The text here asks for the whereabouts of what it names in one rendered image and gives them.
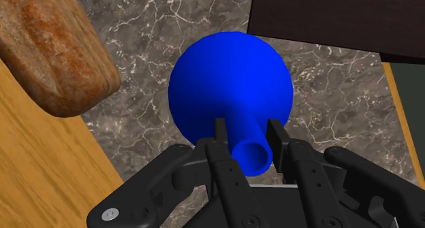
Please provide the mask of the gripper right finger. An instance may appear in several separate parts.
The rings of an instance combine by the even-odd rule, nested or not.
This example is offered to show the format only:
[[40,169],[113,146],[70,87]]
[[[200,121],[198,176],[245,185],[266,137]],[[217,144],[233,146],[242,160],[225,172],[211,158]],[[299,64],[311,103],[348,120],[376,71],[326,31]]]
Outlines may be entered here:
[[308,228],[425,228],[425,190],[340,146],[318,152],[267,124],[273,163],[296,184]]

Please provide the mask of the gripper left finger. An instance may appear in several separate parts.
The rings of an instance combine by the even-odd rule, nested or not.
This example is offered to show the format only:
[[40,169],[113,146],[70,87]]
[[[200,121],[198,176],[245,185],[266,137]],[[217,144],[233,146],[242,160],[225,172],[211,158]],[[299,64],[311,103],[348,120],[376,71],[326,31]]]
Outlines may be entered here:
[[225,121],[195,148],[175,144],[96,205],[87,228],[160,228],[196,186],[208,203],[183,228],[270,228],[239,164],[227,149]]

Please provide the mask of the blue round vase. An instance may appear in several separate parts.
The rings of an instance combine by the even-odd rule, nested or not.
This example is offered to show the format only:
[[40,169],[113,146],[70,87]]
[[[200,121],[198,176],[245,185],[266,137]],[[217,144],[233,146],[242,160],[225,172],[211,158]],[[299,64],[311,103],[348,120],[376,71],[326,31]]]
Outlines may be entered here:
[[225,120],[228,150],[246,176],[258,176],[272,163],[267,123],[284,125],[293,105],[288,68],[262,39],[237,31],[207,35],[177,60],[168,84],[174,124],[195,144],[214,134]]

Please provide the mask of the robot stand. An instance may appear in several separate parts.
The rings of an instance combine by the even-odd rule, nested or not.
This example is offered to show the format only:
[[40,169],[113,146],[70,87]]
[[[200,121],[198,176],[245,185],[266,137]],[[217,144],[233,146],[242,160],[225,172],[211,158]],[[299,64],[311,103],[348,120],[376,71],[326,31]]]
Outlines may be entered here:
[[425,0],[252,0],[247,31],[425,65]]

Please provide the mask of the brown bread loaf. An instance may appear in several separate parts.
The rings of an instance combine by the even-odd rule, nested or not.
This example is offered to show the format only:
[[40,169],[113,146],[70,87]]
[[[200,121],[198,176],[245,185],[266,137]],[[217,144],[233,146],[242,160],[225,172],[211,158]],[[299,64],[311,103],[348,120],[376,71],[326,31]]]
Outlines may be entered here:
[[89,111],[121,84],[77,0],[0,0],[0,60],[56,117]]

